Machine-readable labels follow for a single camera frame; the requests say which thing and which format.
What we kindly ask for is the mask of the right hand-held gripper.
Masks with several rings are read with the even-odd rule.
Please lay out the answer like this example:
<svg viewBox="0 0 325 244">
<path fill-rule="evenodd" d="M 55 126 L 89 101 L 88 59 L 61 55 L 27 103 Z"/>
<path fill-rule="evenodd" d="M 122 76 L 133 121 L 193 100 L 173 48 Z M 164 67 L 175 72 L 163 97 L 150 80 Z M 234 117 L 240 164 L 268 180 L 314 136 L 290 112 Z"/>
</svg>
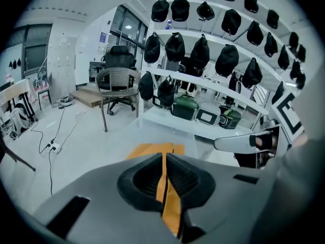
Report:
<svg viewBox="0 0 325 244">
<path fill-rule="evenodd" d="M 214 140 L 214 148 L 235 153 L 240 167 L 263 168 L 267 161 L 281 157 L 289 150 L 304 128 L 293 109 L 293 93 L 286 92 L 260 118 L 260 130 L 252 134 L 222 137 Z"/>
</svg>

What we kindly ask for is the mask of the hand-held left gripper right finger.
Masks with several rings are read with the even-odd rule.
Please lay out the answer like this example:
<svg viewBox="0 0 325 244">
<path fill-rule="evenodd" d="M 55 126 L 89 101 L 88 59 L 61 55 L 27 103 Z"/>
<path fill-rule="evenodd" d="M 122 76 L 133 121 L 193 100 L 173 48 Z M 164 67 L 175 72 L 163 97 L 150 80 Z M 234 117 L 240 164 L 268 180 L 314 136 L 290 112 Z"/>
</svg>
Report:
<svg viewBox="0 0 325 244">
<path fill-rule="evenodd" d="M 275 181 L 273 167 L 234 167 L 176 154 L 167 154 L 166 166 L 180 196 L 183 243 L 253 243 Z"/>
</svg>

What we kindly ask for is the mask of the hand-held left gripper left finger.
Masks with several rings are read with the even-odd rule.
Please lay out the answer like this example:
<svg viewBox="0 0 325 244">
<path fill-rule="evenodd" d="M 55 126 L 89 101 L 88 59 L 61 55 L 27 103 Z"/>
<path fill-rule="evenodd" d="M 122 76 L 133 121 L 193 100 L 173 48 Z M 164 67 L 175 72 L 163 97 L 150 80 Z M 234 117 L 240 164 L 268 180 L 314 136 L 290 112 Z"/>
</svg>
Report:
<svg viewBox="0 0 325 244">
<path fill-rule="evenodd" d="M 86 172 L 49 197 L 35 219 L 67 243 L 177 243 L 155 197 L 161 154 Z"/>
</svg>

